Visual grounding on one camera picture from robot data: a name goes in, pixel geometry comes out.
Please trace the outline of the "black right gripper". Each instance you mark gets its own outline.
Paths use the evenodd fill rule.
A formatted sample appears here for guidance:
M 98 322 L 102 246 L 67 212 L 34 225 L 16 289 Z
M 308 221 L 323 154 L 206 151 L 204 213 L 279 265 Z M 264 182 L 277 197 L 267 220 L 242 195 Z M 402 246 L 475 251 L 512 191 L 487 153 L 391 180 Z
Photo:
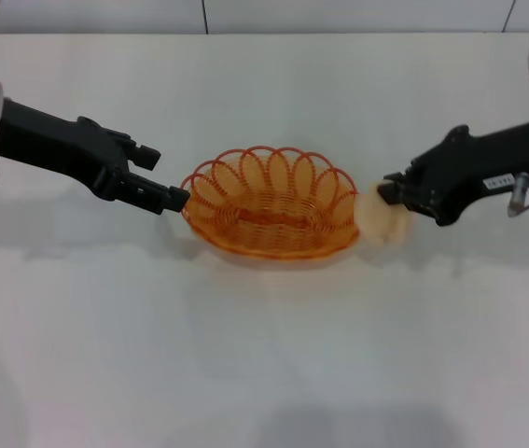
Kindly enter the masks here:
M 376 190 L 388 205 L 407 205 L 449 226 L 474 202 L 512 191 L 508 181 L 489 187 L 490 179 L 521 173 L 529 175 L 529 122 L 483 136 L 463 125 L 416 158 L 406 174 L 385 175 Z

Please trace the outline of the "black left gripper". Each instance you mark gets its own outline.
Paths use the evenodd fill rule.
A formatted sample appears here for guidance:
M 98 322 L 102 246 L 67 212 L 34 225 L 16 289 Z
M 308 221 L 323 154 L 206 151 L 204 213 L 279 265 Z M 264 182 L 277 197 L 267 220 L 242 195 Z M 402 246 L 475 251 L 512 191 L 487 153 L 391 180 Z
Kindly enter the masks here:
M 0 157 L 66 175 L 105 201 L 121 201 L 155 215 L 180 213 L 189 192 L 129 173 L 128 161 L 152 171 L 160 159 L 129 135 L 114 136 L 83 117 L 60 119 L 6 99 L 0 118 Z

